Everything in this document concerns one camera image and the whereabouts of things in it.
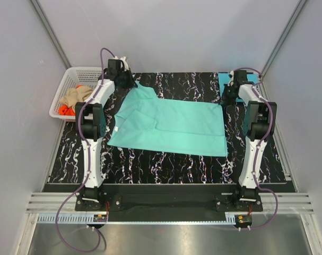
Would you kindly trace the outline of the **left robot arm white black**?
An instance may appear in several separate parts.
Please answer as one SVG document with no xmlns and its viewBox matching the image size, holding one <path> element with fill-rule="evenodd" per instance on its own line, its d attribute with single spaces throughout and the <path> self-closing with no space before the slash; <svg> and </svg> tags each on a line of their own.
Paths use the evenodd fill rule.
<svg viewBox="0 0 322 255">
<path fill-rule="evenodd" d="M 117 87 L 136 86 L 126 57 L 111 58 L 108 66 L 102 70 L 92 94 L 82 103 L 77 103 L 76 130 L 81 137 L 84 156 L 84 178 L 77 190 L 79 203 L 86 201 L 93 210 L 105 206 L 105 196 L 101 193 L 101 144 L 106 134 L 104 106 Z"/>
</svg>

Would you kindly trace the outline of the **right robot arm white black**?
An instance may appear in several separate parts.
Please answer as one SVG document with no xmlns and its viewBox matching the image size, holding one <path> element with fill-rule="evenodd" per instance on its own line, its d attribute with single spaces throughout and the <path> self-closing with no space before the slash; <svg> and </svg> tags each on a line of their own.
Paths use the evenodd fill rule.
<svg viewBox="0 0 322 255">
<path fill-rule="evenodd" d="M 269 137 L 275 130 L 277 104 L 262 96 L 257 84 L 248 80 L 247 68 L 229 73 L 229 82 L 224 85 L 221 95 L 223 106 L 232 105 L 241 99 L 246 105 L 242 133 L 246 138 L 243 167 L 233 192 L 232 204 L 236 210 L 245 210 L 259 198 L 259 171 L 263 152 Z"/>
</svg>

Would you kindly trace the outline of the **teal t shirt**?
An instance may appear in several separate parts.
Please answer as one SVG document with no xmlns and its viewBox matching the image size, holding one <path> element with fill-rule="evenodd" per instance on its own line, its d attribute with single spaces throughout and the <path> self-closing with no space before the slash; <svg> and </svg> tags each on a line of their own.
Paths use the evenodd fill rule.
<svg viewBox="0 0 322 255">
<path fill-rule="evenodd" d="M 115 115 L 108 145 L 196 156 L 226 157 L 221 105 L 159 98 L 139 84 Z"/>
</svg>

